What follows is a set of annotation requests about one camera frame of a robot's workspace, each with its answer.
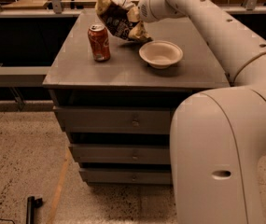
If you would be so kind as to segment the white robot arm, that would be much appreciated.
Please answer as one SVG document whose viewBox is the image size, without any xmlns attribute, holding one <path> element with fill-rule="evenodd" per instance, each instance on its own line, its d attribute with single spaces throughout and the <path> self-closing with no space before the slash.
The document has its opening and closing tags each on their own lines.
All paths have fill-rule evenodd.
<svg viewBox="0 0 266 224">
<path fill-rule="evenodd" d="M 170 156 L 178 224 L 263 224 L 257 166 L 266 155 L 266 40 L 210 0 L 140 0 L 145 22 L 190 18 L 230 86 L 175 111 Z"/>
</svg>

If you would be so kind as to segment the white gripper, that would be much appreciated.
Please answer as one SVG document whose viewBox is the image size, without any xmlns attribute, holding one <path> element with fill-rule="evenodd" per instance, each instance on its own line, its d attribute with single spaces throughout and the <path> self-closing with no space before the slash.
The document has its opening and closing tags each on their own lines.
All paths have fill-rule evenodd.
<svg viewBox="0 0 266 224">
<path fill-rule="evenodd" d="M 137 7 L 127 12 L 129 22 L 155 22 L 182 18 L 183 14 L 172 8 L 166 0 L 139 0 Z"/>
</svg>

